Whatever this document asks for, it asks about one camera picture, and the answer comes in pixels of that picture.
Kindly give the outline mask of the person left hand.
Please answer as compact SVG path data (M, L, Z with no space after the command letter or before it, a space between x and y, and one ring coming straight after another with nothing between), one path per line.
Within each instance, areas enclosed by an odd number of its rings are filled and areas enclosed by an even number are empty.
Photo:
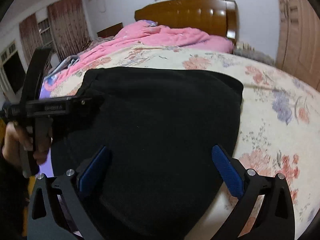
M37 140L36 150L33 153L33 158L36 160L37 165L46 162L47 155L50 149L52 139L47 134L42 139ZM33 143L29 138L28 133L13 122L9 122L6 126L4 146L2 154L4 159L16 167L21 167L20 147L26 151L33 150Z

